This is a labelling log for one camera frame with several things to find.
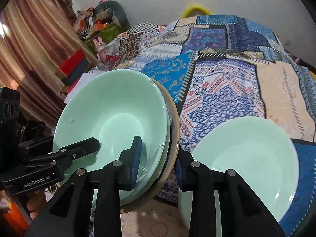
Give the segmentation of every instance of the red box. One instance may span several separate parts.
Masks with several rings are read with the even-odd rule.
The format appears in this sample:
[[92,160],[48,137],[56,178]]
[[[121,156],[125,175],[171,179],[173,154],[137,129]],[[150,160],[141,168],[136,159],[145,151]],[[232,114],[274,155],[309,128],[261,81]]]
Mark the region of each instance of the red box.
[[60,65],[59,69],[66,77],[78,66],[78,64],[85,58],[85,54],[81,49],[77,50],[70,58]]

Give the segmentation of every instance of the patchwork quilt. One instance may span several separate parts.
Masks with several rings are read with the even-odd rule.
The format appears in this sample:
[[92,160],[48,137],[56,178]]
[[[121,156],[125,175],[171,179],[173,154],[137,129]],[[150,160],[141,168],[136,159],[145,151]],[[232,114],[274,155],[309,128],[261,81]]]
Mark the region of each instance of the patchwork quilt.
[[[279,223],[286,236],[292,235],[316,201],[316,86],[277,35],[248,19],[209,15],[168,26],[143,22],[108,47],[108,55],[117,58],[115,69],[141,71],[169,91],[180,115],[184,150],[192,152],[212,129],[236,117],[264,117],[287,132],[300,174]],[[177,206],[173,173],[155,199]]]

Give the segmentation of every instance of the ceramic bowl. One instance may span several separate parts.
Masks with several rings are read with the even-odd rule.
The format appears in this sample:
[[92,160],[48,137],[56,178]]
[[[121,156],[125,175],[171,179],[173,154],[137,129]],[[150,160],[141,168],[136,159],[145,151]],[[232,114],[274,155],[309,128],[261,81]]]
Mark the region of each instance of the ceramic bowl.
[[129,196],[120,200],[121,205],[125,205],[129,202],[132,202],[136,198],[140,197],[150,188],[150,186],[154,183],[154,181],[159,177],[159,175],[161,174],[163,165],[165,164],[165,161],[167,159],[169,144],[170,144],[170,119],[168,117],[168,131],[167,131],[167,136],[166,136],[166,141],[165,141],[165,147],[163,148],[162,156],[160,158],[158,166],[156,167],[155,172],[153,173],[149,181],[146,183],[146,185],[142,189],[138,189],[142,187],[141,185],[138,185],[135,187],[135,190]]
[[[202,139],[193,158],[212,170],[236,170],[277,221],[293,201],[299,176],[297,153],[286,132],[271,120],[231,119]],[[179,209],[189,227],[192,192],[179,192]]]
[[[141,190],[161,159],[167,128],[164,98],[150,78],[134,70],[113,70],[87,83],[67,104],[56,127],[53,152],[90,137],[100,141],[98,153],[73,161],[65,171],[67,180],[78,168],[93,171],[118,159],[134,136],[140,136],[143,149],[135,189]],[[120,199],[133,191],[120,191]]]
[[179,115],[176,108],[176,105],[174,104],[174,101],[166,88],[164,88],[159,82],[152,79],[152,81],[159,87],[163,97],[165,98],[166,106],[168,108],[168,112],[170,115],[170,143],[169,143],[169,149],[167,153],[167,158],[165,161],[165,164],[162,168],[162,172],[159,175],[159,178],[154,181],[154,183],[149,187],[149,189],[144,192],[141,196],[133,200],[132,202],[129,202],[125,205],[120,206],[120,213],[127,213],[130,211],[134,211],[144,204],[146,202],[150,201],[162,188],[162,186],[165,184],[165,182],[168,180],[170,173],[173,169],[174,163],[177,158],[179,145],[180,145],[180,122],[179,122]]

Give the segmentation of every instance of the curtain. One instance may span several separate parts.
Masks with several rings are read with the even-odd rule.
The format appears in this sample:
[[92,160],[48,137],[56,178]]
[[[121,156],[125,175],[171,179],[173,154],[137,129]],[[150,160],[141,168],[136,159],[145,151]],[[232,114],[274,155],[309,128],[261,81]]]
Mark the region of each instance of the curtain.
[[21,93],[21,111],[52,128],[64,109],[64,84],[55,72],[81,48],[97,59],[72,27],[72,0],[10,0],[0,14],[0,87]]

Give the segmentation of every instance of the orange object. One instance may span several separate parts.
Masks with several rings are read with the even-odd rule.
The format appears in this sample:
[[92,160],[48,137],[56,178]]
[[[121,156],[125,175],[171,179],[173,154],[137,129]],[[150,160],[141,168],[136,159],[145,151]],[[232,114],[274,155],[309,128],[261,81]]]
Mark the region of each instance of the orange object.
[[89,32],[88,32],[89,36],[92,35],[92,34],[93,34],[94,32],[96,32],[96,31],[100,31],[100,30],[106,28],[108,25],[109,25],[108,23],[106,23],[106,24],[96,24],[96,25],[94,25],[93,27],[91,27],[91,28],[89,29]]
[[86,24],[84,23],[83,19],[79,19],[74,28],[77,34],[81,31],[84,31],[84,29],[86,28]]
[[102,24],[102,20],[98,19],[98,20],[95,21],[94,24]]
[[24,236],[28,223],[21,215],[18,207],[12,202],[11,210],[9,213],[4,214],[4,218],[7,220],[12,229],[21,237]]

